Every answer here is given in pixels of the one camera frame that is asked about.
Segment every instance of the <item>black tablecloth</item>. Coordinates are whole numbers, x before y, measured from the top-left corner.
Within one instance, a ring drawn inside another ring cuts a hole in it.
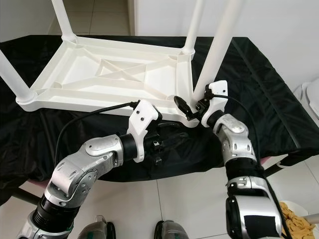
[[[96,36],[96,38],[128,41],[168,47],[182,47],[184,37]],[[192,61],[195,87],[205,61],[211,37],[198,37]],[[61,44],[60,36],[27,36],[0,43],[14,68],[31,86]],[[262,157],[288,153],[288,164],[319,153],[319,129],[296,100],[267,58],[245,37],[233,38],[216,80],[227,80],[228,94],[241,101],[257,124]],[[1,86],[0,188],[1,203],[10,190],[27,179],[43,181],[53,171],[54,149],[62,127],[82,112],[39,109],[23,111],[4,81]],[[242,108],[228,101],[225,111],[243,121],[250,130],[251,122]],[[92,137],[124,134],[128,117],[96,115],[70,127],[62,141],[61,155],[77,151]],[[208,128],[182,127],[190,139],[162,153],[163,165],[155,167],[147,156],[142,163],[127,162],[113,169],[102,180],[152,180],[180,174],[202,172],[223,166],[220,143]]]

